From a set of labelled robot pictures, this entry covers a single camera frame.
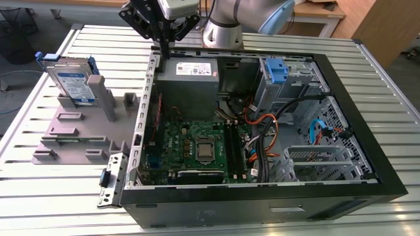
white label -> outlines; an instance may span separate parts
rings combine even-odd
[[[179,62],[176,75],[208,75],[211,76],[211,63]]]
[[[256,106],[252,105],[252,104],[250,104],[250,109],[254,110],[254,111],[256,111]]]
[[[58,73],[58,79],[71,98],[84,105],[91,105],[95,101],[95,96],[87,85],[84,74]]]
[[[251,169],[251,175],[258,177],[258,169]]]

metal bracket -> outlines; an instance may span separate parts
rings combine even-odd
[[[123,153],[111,155],[107,168],[103,171],[99,185],[102,186],[96,207],[122,208],[120,199],[124,186],[124,177],[128,157]]]

red wire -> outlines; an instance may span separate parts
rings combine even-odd
[[[158,116],[156,116],[156,120],[155,120],[155,127],[154,127],[154,133],[152,133],[152,138],[151,141],[154,141],[155,138],[155,133],[156,133],[156,128],[158,128],[158,124],[159,124],[159,120],[160,120],[160,108],[162,108],[162,104],[163,104],[163,95],[159,95],[159,109],[158,109]]]

blue cable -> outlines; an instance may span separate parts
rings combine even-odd
[[[0,113],[0,115],[6,115],[6,114],[8,114],[8,113],[16,112],[20,108],[22,108],[22,107],[18,107],[18,108],[16,108],[15,110],[12,110],[12,111],[3,112],[3,113]]]
[[[327,128],[327,125],[324,123],[324,121],[322,119],[315,119],[312,122],[311,122],[311,127],[310,127],[310,139],[311,139],[311,143],[315,142],[315,134],[314,134],[314,131],[315,131],[315,125],[316,123],[320,124],[322,126],[322,129],[323,128]]]

aluminum table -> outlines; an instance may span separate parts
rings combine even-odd
[[[58,53],[92,54],[114,95],[142,95],[151,45],[128,27],[84,26],[71,30]],[[178,45],[202,47],[200,33]],[[44,74],[0,142],[0,235],[420,234],[420,115],[366,47],[347,39],[246,33],[244,48],[328,56],[410,194],[335,221],[142,229],[124,209],[96,209],[102,165],[31,163],[59,106]]]

